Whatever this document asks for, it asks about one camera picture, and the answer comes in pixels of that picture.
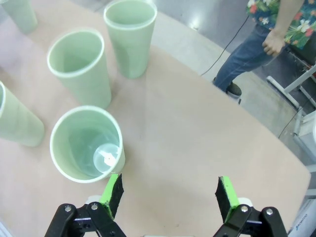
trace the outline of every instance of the person's arm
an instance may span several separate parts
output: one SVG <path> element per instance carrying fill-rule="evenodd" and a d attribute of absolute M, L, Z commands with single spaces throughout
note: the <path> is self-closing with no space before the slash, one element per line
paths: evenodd
<path fill-rule="evenodd" d="M 281 52 L 285 46 L 284 37 L 286 32 L 303 3 L 304 0 L 281 0 L 276 26 L 262 44 L 264 51 L 268 55 L 277 56 Z"/>

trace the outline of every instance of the person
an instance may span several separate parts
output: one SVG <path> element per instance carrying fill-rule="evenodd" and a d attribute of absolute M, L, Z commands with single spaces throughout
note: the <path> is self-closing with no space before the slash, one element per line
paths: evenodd
<path fill-rule="evenodd" d="M 316 29 L 316 0 L 249 0 L 248 15 L 256 26 L 219 70 L 214 85 L 238 99 L 233 80 L 267 64 L 287 44 L 304 47 Z"/>

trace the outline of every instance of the person's hand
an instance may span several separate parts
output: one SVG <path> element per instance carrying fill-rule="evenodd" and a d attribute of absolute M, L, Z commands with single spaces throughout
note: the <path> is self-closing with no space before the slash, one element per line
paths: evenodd
<path fill-rule="evenodd" d="M 284 35 L 273 29 L 268 34 L 266 40 L 262 43 L 262 46 L 264 47 L 264 51 L 267 55 L 275 57 L 281 53 L 282 48 L 285 46 Z"/>

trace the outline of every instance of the red flower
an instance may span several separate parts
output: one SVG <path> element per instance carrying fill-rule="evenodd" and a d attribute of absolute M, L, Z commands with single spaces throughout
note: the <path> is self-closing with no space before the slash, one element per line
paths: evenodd
<path fill-rule="evenodd" d="M 314 32 L 314 30 L 313 30 L 311 27 L 309 27 L 309 28 L 306 30 L 305 35 L 306 35 L 307 37 L 309 37 L 309 36 L 312 35 L 313 32 Z"/>
<path fill-rule="evenodd" d="M 299 21 L 301 19 L 301 16 L 303 15 L 303 13 L 299 12 L 294 16 L 294 20 Z"/>
<path fill-rule="evenodd" d="M 251 7 L 250 7 L 250 13 L 254 14 L 256 13 L 257 11 L 257 5 L 256 4 L 253 4 Z"/>

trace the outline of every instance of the colorful shirt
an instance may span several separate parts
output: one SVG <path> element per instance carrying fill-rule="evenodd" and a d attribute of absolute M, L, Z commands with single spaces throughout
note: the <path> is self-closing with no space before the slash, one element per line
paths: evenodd
<path fill-rule="evenodd" d="M 279 6 L 280 0 L 249 0 L 247 13 L 256 23 L 271 30 L 276 25 Z M 302 48 L 315 30 L 316 0 L 305 0 L 285 35 L 285 42 Z"/>

